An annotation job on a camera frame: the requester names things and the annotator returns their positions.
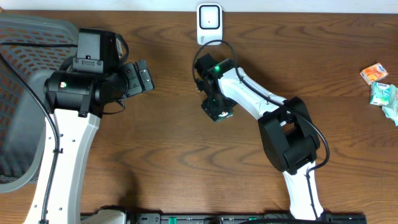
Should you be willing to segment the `orange tissue pack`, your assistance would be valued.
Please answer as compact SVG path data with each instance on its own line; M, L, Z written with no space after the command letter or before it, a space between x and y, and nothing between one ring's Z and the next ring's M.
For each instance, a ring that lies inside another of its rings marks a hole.
M381 63L375 63L374 65L371 65L360 72L360 76L368 85L386 78L388 74L389 73Z

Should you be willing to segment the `grey plastic shopping basket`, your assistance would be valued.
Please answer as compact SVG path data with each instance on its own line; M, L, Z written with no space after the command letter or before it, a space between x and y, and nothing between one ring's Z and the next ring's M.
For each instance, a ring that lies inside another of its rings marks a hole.
M44 99L44 81L76 54L78 29L67 21L1 15L1 192L37 181L45 116L22 78Z

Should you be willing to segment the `dark green small box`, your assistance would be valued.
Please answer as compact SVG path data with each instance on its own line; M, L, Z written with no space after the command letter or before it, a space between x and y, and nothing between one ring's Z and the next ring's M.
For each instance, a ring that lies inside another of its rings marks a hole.
M234 115L234 111L232 109L230 110L226 110L226 111L222 111L218 116L217 116L217 120L216 122L219 123L229 117L232 117L232 115Z

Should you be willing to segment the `green wet wipes pack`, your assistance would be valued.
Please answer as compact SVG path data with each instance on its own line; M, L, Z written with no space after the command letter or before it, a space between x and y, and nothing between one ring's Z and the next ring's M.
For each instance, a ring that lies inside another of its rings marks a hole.
M386 106L382 107L382 110L386 116L393 120L394 124L398 126L397 118L397 87L394 85L389 86L389 102Z

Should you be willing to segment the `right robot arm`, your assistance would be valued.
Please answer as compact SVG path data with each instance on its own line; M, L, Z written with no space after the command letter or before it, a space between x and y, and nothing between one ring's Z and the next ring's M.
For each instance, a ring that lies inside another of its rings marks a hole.
M257 121L264 152L284 176L292 216L320 219L323 208L313 176L320 140L305 103L266 90L229 58L217 62L206 54L194 61L193 71L198 89L207 95L201 107L214 122L231 117L235 105Z

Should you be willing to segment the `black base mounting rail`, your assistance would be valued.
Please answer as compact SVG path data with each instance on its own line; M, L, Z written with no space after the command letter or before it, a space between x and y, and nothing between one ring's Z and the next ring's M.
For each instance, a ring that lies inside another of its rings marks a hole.
M288 223L294 217L288 213L264 215L161 215L157 213L117 214L105 220L93 216L81 216L82 223L125 224L240 224L255 220L257 223Z

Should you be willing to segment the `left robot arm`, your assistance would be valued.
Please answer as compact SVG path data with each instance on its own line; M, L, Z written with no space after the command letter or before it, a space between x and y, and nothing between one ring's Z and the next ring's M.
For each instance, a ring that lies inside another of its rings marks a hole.
M45 146L26 223L80 223L91 144L110 103L154 89L144 60L131 63L123 37L80 29L76 54L44 82Z

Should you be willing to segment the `green tissue pack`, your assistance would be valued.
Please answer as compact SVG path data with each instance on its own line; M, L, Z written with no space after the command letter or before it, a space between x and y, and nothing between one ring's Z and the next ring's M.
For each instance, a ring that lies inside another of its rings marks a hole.
M387 106L389 103L390 85L374 82L371 84L370 104Z

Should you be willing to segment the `white barcode scanner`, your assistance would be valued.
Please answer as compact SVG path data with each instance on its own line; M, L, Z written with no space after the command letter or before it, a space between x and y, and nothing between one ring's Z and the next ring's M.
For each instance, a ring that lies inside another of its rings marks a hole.
M202 3L197 7L197 43L220 45L215 40L223 39L223 9L217 3Z

